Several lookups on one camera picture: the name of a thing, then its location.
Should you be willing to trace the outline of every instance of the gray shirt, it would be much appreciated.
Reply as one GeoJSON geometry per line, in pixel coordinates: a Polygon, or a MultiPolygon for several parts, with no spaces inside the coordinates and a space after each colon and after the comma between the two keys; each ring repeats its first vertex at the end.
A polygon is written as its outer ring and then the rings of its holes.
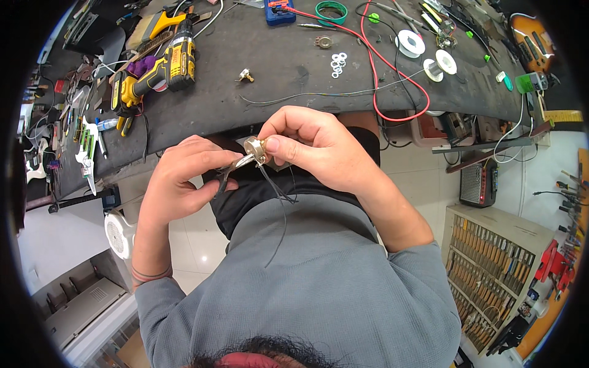
{"type": "Polygon", "coordinates": [[[368,216],[316,194],[260,203],[237,225],[229,253],[186,296],[172,279],[135,292],[152,367],[254,336],[312,343],[349,367],[448,367],[461,324],[434,242],[386,254],[368,216]]]}

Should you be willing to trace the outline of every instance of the white fan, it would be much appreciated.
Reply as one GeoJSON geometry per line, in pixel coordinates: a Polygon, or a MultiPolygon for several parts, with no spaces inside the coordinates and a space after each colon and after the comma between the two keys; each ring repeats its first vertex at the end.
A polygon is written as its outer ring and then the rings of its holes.
{"type": "Polygon", "coordinates": [[[133,240],[137,224],[129,224],[127,219],[117,210],[110,211],[104,217],[104,231],[112,250],[122,259],[131,258],[133,240]]]}

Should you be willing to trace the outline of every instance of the tool rack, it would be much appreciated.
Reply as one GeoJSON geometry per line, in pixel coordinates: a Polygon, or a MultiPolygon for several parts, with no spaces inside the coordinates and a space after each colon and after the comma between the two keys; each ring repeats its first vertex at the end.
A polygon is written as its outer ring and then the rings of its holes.
{"type": "Polygon", "coordinates": [[[518,314],[554,231],[493,207],[446,208],[442,260],[462,331],[483,356],[518,314]]]}

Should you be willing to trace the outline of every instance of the yellow drill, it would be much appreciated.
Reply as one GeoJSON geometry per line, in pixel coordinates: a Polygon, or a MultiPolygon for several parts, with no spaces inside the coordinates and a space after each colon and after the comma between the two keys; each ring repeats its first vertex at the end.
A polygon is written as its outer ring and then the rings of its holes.
{"type": "Polygon", "coordinates": [[[165,80],[172,92],[194,84],[196,46],[192,39],[192,21],[185,19],[178,24],[176,34],[166,48],[164,56],[155,61],[151,70],[141,78],[127,70],[114,75],[112,82],[111,110],[118,116],[130,118],[141,111],[138,105],[143,95],[165,80]]]}

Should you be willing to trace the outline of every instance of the workbench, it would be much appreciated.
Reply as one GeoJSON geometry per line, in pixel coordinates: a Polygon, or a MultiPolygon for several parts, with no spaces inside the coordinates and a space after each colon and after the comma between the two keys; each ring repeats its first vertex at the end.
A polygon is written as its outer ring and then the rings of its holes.
{"type": "MultiPolygon", "coordinates": [[[[225,9],[228,9],[232,4],[230,1],[226,3],[225,9]]],[[[294,6],[314,14],[316,3],[295,0],[294,6]]],[[[359,33],[360,17],[354,13],[354,8],[360,2],[342,0],[341,3],[348,8],[344,26],[359,33]]],[[[409,16],[423,20],[420,17],[421,7],[416,0],[399,0],[399,3],[409,16]]],[[[219,5],[211,6],[201,1],[196,3],[195,9],[196,12],[212,11],[214,15],[219,5]]],[[[397,32],[409,29],[405,21],[376,6],[370,6],[367,14],[371,12],[378,13],[383,21],[392,21],[397,32]]],[[[302,92],[343,93],[373,88],[367,49],[358,43],[355,36],[342,31],[299,27],[296,25],[298,23],[316,21],[297,15],[294,24],[270,27],[264,20],[263,9],[245,5],[238,5],[226,14],[219,15],[195,40],[195,86],[179,92],[151,91],[144,97],[144,111],[150,130],[148,153],[176,145],[193,134],[207,136],[264,122],[284,105],[306,106],[331,113],[373,110],[371,92],[352,97],[304,95],[272,105],[253,105],[239,97],[242,95],[252,101],[268,101],[302,92]],[[315,38],[322,35],[333,39],[331,48],[321,49],[314,45],[315,38]],[[340,52],[345,52],[348,58],[343,73],[334,79],[330,66],[331,55],[340,52]],[[251,70],[255,82],[235,81],[244,68],[251,70]]],[[[205,24],[206,21],[195,25],[194,31],[205,24]]],[[[393,64],[396,47],[389,40],[391,30],[384,24],[374,24],[367,19],[364,27],[367,39],[393,64]],[[376,43],[379,35],[382,42],[376,43]]],[[[423,56],[410,59],[399,53],[398,68],[406,75],[420,71],[424,59],[435,59],[435,35],[423,29],[420,31],[426,45],[423,56]]],[[[498,41],[490,40],[491,45],[498,50],[500,68],[493,61],[485,62],[487,52],[476,37],[468,38],[460,27],[454,32],[454,37],[458,45],[448,51],[456,61],[458,75],[445,75],[439,83],[431,81],[423,72],[413,77],[429,94],[429,110],[518,121],[521,94],[516,88],[507,90],[504,83],[496,82],[495,76],[505,71],[514,82],[517,75],[525,73],[522,66],[511,61],[508,51],[498,41]]],[[[396,72],[378,57],[375,57],[375,65],[378,77],[385,78],[379,85],[398,80],[396,72]]],[[[418,108],[422,109],[426,104],[423,93],[408,81],[405,85],[418,108]]],[[[413,110],[411,100],[400,83],[379,90],[378,103],[381,111],[413,110]]],[[[99,115],[97,111],[89,110],[87,120],[93,122],[95,117],[104,120],[114,116],[111,111],[99,115]]],[[[105,131],[103,134],[108,159],[105,160],[100,154],[95,155],[95,180],[141,159],[146,141],[145,122],[143,117],[136,117],[127,137],[121,137],[117,130],[105,131]]],[[[71,141],[72,135],[67,139],[70,141],[60,158],[62,168],[59,171],[58,198],[88,184],[82,178],[80,164],[74,157],[78,145],[71,141]]]]}

